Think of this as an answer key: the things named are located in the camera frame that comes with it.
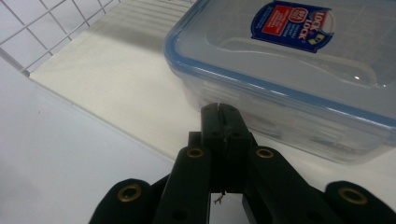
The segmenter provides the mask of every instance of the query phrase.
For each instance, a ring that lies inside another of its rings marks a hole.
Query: plastic food container
[[[396,147],[395,1],[201,0],[164,53],[197,109],[332,161]]]

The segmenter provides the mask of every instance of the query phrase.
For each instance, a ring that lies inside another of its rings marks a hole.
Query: red label
[[[308,10],[303,7],[295,7],[289,15],[289,21],[300,23],[305,21],[307,15]]]
[[[276,6],[267,23],[262,27],[262,32],[270,35],[282,35],[292,7]]]

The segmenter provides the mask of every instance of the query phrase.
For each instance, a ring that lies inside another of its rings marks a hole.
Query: white wire grid
[[[0,0],[0,57],[29,77],[120,0]]]

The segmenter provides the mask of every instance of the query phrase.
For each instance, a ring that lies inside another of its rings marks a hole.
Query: black mechanical linkage
[[[276,150],[257,146],[239,111],[202,108],[170,175],[150,186],[128,179],[99,203],[90,224],[209,223],[210,193],[241,193],[250,223],[393,224],[396,214],[368,190],[333,182],[310,187]]]

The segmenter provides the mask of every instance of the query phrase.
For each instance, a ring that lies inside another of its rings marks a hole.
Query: brass screw
[[[264,159],[270,159],[274,157],[274,152],[267,148],[259,148],[256,151],[256,154]]]
[[[200,158],[204,156],[204,152],[198,147],[193,147],[187,150],[187,156],[191,158]]]
[[[358,205],[364,205],[368,203],[367,197],[364,196],[362,193],[358,192],[355,189],[352,188],[340,188],[338,190],[338,193],[341,195],[343,199],[350,203],[358,204]],[[352,193],[355,197],[351,197],[348,195],[348,193]]]
[[[129,203],[138,199],[141,194],[142,188],[138,184],[131,184],[120,189],[118,197],[123,203]]]

